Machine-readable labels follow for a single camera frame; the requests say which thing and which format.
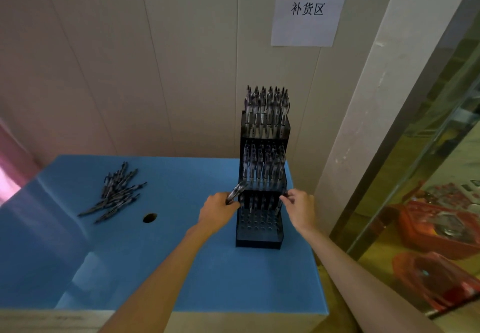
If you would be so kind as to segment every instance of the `right hand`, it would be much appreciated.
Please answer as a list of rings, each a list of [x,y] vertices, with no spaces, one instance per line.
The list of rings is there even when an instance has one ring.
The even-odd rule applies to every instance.
[[[316,230],[317,221],[313,195],[308,195],[305,191],[297,189],[291,189],[287,194],[288,197],[280,196],[280,200],[285,205],[295,229],[302,235],[311,230]]]

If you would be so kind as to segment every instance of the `pile of pens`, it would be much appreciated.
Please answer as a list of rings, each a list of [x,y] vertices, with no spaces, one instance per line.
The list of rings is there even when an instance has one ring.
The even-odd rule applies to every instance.
[[[278,216],[280,209],[282,208],[282,201],[278,197],[275,197],[273,194],[268,196],[267,193],[255,193],[254,195],[250,194],[248,199],[248,205],[247,207],[245,207],[244,194],[240,194],[239,196],[240,207],[242,209],[249,210],[250,214],[257,210],[265,211],[273,210],[273,208],[275,208],[275,216]]]
[[[95,213],[102,209],[109,209],[105,214],[99,217],[95,223],[106,221],[116,215],[120,209],[135,202],[140,194],[133,195],[134,191],[143,188],[147,183],[138,184],[128,187],[130,180],[137,174],[138,169],[126,173],[128,162],[123,162],[120,170],[109,174],[104,179],[101,200],[92,208],[80,213],[78,216],[83,217]]]
[[[269,144],[245,143],[243,147],[243,181],[249,182],[249,188],[255,190],[273,190],[281,188],[285,180],[285,149]]]
[[[251,138],[283,138],[287,124],[287,114],[290,110],[288,89],[270,87],[261,91],[255,87],[252,92],[247,87],[245,97],[245,124],[243,136]]]

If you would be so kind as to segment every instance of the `paper sign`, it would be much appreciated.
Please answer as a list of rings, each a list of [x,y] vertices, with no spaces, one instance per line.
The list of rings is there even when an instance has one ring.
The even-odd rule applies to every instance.
[[[276,0],[272,46],[331,47],[345,0]]]

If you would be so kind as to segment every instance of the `blue table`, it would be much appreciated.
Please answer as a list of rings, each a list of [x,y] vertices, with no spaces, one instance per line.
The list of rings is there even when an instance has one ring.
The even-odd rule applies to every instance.
[[[127,160],[140,198],[100,224],[77,214]],[[292,185],[286,165],[289,186]],[[116,310],[198,219],[237,183],[238,159],[60,156],[0,208],[0,308]],[[283,209],[280,250],[236,248],[231,221],[200,250],[175,312],[326,315],[309,245]],[[152,223],[143,223],[157,213]]]

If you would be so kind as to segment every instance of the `wall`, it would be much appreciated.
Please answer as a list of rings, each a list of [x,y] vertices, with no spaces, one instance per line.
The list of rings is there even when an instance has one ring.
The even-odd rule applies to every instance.
[[[332,48],[272,47],[274,0],[0,0],[0,117],[62,153],[237,157],[247,85],[291,94],[313,191],[389,0],[346,0]]]
[[[390,0],[315,190],[330,232],[461,0]]]

